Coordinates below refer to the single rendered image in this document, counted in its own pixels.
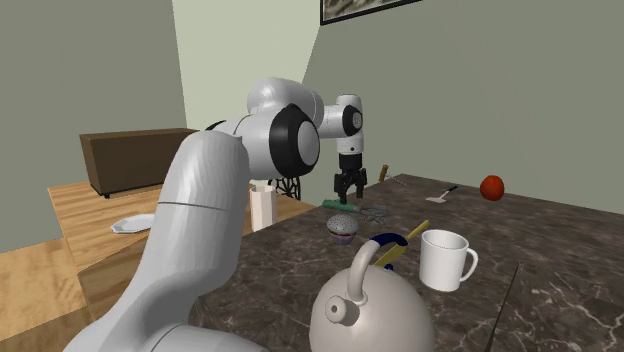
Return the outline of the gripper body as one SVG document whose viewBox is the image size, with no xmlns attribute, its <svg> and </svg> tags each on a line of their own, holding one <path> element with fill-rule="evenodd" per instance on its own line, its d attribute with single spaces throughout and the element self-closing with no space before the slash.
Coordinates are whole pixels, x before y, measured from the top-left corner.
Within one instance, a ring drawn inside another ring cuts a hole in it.
<svg viewBox="0 0 624 352">
<path fill-rule="evenodd" d="M 334 175 L 335 187 L 363 187 L 367 184 L 367 172 L 363 167 L 362 154 L 340 154 L 340 173 Z"/>
</svg>

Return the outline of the muffin with purple wrapper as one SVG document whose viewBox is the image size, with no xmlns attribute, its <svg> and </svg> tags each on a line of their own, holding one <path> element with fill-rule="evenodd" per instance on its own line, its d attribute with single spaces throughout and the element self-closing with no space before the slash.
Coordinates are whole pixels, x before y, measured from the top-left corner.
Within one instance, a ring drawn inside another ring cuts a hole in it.
<svg viewBox="0 0 624 352">
<path fill-rule="evenodd" d="M 359 222 L 348 214 L 337 214 L 328 219 L 327 230 L 339 245 L 349 245 L 359 231 Z"/>
</svg>

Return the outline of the white ribbed vase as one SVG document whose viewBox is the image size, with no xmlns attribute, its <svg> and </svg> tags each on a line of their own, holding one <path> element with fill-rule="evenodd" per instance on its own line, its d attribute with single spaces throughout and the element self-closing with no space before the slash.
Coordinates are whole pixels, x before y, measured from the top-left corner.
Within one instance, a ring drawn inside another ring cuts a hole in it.
<svg viewBox="0 0 624 352">
<path fill-rule="evenodd" d="M 249 191 L 251 225 L 259 231 L 277 222 L 276 189 L 271 185 L 255 185 Z"/>
</svg>

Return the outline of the white mug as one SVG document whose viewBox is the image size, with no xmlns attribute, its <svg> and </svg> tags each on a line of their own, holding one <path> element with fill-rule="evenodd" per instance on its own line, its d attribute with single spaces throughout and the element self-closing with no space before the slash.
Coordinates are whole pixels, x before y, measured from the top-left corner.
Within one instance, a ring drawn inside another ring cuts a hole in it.
<svg viewBox="0 0 624 352">
<path fill-rule="evenodd" d="M 456 291 L 472 276 L 478 263 L 478 253 L 463 236 L 441 229 L 422 233 L 419 278 L 427 287 Z"/>
</svg>

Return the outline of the red apple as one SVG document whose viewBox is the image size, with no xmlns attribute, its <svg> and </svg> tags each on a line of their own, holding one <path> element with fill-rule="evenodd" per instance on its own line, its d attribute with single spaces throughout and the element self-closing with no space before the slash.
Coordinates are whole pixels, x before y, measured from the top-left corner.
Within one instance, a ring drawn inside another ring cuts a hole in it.
<svg viewBox="0 0 624 352">
<path fill-rule="evenodd" d="M 505 185 L 503 180 L 496 175 L 486 176 L 480 184 L 480 193 L 482 197 L 486 200 L 500 200 L 505 193 Z"/>
</svg>

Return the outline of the white plate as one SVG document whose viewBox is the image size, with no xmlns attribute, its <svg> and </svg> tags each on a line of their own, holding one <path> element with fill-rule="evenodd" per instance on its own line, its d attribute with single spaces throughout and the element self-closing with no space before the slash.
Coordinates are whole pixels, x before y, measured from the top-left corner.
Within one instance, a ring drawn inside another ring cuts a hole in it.
<svg viewBox="0 0 624 352">
<path fill-rule="evenodd" d="M 117 234 L 139 233 L 152 227 L 154 217 L 153 213 L 126 217 L 111 225 L 110 229 Z"/>
</svg>

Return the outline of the brown cabinet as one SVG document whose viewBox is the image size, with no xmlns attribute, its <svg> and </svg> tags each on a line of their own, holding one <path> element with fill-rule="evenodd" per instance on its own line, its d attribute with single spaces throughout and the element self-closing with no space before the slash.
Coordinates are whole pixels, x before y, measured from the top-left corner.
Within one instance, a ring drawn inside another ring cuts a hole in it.
<svg viewBox="0 0 624 352">
<path fill-rule="evenodd" d="M 194 129 L 80 134 L 89 183 L 105 198 L 162 184 L 182 141 Z"/>
</svg>

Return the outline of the wooden dining table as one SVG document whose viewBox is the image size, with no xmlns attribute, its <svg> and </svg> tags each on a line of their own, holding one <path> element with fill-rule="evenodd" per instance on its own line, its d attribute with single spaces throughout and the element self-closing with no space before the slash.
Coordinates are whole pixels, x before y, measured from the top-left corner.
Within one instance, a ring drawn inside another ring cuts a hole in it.
<svg viewBox="0 0 624 352">
<path fill-rule="evenodd" d="M 160 189 L 150 186 L 109 198 L 87 182 L 49 189 L 92 321 L 108 312 L 127 288 L 149 235 L 147 230 L 116 234 L 110 226 L 127 216 L 153 212 Z"/>
</svg>

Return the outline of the wooden-handled utensil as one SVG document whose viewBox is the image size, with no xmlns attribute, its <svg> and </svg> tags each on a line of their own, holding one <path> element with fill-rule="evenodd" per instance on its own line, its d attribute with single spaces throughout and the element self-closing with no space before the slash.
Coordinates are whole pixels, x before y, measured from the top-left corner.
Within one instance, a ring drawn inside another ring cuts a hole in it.
<svg viewBox="0 0 624 352">
<path fill-rule="evenodd" d="M 387 164 L 384 164 L 382 166 L 380 174 L 379 174 L 379 179 L 378 179 L 379 182 L 383 182 L 384 180 L 389 179 L 389 180 L 391 180 L 391 181 L 393 181 L 395 183 L 398 183 L 398 184 L 400 184 L 402 186 L 408 187 L 408 184 L 405 183 L 404 181 L 401 181 L 401 180 L 397 179 L 396 177 L 389 175 L 388 174 L 388 169 L 389 169 L 389 166 Z"/>
</svg>

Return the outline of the yellow-handled utensil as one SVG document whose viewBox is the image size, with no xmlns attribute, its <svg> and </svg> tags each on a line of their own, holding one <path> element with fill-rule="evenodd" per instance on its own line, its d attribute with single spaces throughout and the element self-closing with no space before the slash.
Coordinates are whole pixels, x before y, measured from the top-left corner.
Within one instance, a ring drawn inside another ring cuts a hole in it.
<svg viewBox="0 0 624 352">
<path fill-rule="evenodd" d="M 412 230 L 408 235 L 404 237 L 404 244 L 396 244 L 394 245 L 388 252 L 382 255 L 375 263 L 375 266 L 379 267 L 387 267 L 391 263 L 393 263 L 397 258 L 399 258 L 407 249 L 407 245 L 409 241 L 420 235 L 424 230 L 429 227 L 429 221 L 423 221 L 419 226 L 417 226 L 414 230 Z"/>
</svg>

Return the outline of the framed wall picture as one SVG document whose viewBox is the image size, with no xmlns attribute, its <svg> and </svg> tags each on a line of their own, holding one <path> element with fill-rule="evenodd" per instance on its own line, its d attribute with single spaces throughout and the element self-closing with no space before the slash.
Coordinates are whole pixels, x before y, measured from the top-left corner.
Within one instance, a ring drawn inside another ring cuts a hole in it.
<svg viewBox="0 0 624 352">
<path fill-rule="evenodd" d="M 405 6 L 422 0 L 320 0 L 320 25 Z"/>
</svg>

